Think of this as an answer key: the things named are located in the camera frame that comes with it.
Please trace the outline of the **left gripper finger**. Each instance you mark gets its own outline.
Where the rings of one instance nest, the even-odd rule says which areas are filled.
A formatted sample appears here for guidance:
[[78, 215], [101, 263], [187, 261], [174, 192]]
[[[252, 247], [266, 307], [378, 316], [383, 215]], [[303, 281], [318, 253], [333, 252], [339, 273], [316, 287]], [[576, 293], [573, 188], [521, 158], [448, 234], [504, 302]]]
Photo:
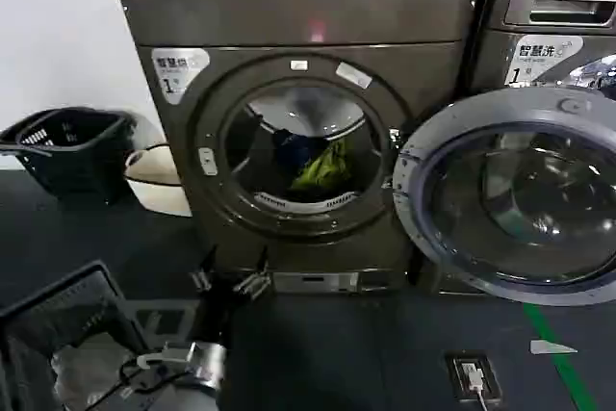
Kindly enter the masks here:
[[195, 287], [211, 287], [210, 272], [216, 261], [216, 247], [213, 245], [205, 258], [191, 272], [191, 279]]
[[265, 246], [257, 262], [256, 271], [237, 283], [233, 292], [264, 292], [270, 285], [269, 252]]

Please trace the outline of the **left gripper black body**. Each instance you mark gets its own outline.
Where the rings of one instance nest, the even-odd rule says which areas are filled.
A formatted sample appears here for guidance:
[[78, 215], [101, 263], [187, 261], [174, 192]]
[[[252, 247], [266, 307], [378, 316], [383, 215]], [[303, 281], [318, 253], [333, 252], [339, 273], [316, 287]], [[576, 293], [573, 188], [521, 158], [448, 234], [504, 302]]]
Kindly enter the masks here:
[[193, 320], [193, 339], [198, 342], [231, 346], [233, 319], [242, 304], [236, 284], [228, 279], [216, 279], [208, 290], [199, 294]]

